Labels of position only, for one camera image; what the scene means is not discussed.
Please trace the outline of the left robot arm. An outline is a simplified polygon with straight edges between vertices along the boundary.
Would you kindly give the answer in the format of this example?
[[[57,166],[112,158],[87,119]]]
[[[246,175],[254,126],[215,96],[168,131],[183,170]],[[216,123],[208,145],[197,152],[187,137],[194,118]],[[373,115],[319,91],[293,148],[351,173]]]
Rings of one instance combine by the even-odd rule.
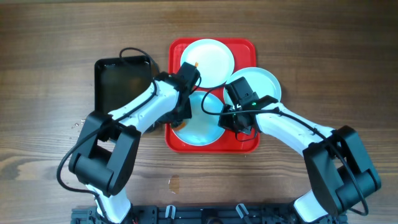
[[[97,207],[92,223],[133,223],[132,204],[125,185],[129,180],[141,136],[156,122],[180,124],[191,118],[189,96],[201,81],[198,71],[153,78],[148,89],[130,103],[108,114],[90,113],[76,144],[60,165],[86,185]]]

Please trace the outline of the light blue plate bottom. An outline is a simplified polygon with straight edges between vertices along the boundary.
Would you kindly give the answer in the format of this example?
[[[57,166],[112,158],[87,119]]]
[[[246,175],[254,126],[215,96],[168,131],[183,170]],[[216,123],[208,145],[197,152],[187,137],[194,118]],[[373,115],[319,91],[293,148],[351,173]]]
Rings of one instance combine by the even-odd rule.
[[[225,129],[218,126],[219,116],[203,112],[201,102],[204,91],[195,91],[190,95],[192,117],[183,121],[184,127],[174,134],[186,144],[192,146],[206,146],[218,140]]]

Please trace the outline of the green orange sponge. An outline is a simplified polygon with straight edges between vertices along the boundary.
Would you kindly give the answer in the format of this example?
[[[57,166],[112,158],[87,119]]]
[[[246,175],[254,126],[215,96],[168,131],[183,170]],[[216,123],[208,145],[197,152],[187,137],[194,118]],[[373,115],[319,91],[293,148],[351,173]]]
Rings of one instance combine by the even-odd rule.
[[[170,127],[174,130],[174,131],[179,131],[182,128],[184,128],[186,126],[186,122],[184,121],[175,121],[173,123],[170,124]]]

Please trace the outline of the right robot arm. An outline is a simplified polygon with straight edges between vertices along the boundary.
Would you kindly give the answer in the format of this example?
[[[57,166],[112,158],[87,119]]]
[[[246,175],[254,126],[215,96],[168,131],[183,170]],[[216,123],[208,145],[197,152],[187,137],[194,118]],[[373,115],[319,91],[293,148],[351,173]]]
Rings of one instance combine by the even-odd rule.
[[[311,189],[293,202],[301,220],[311,223],[348,210],[368,215],[366,197],[381,188],[381,179],[353,128],[313,123],[256,93],[228,97],[220,119],[233,131],[255,128],[275,137],[303,157]]]

